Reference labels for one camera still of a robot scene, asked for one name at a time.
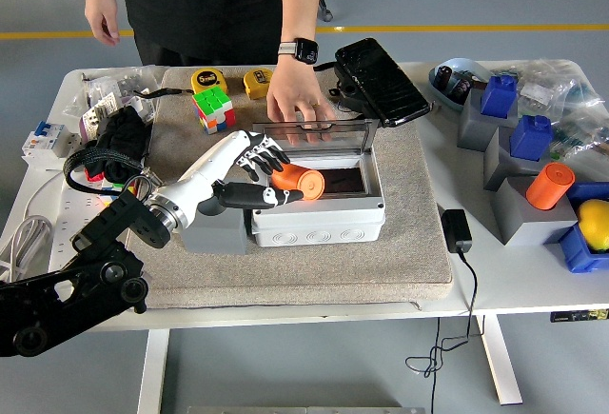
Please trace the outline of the person's left hand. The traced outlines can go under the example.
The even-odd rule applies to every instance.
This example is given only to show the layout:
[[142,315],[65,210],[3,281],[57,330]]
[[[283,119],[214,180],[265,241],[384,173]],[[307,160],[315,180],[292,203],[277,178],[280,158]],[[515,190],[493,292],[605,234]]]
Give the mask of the person's left hand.
[[312,65],[281,54],[266,96],[267,117],[273,123],[335,119],[333,107],[324,97]]

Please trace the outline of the person's right hand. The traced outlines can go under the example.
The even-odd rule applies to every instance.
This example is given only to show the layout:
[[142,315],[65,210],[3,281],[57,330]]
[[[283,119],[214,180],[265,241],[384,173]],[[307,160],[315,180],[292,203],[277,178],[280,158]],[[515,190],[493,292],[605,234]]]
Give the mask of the person's right hand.
[[85,16],[97,41],[110,47],[118,45],[120,32],[116,0],[86,0]]

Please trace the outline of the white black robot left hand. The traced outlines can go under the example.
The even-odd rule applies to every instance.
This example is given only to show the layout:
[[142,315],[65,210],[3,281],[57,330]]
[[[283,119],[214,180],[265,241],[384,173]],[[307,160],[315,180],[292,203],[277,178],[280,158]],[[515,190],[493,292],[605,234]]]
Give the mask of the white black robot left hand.
[[156,189],[149,208],[170,232],[180,232],[194,222],[201,203],[223,212],[227,207],[270,209],[296,202],[304,194],[295,187],[280,189],[258,183],[258,170],[270,175],[288,165],[288,157],[272,138],[234,131],[203,154],[176,183]]

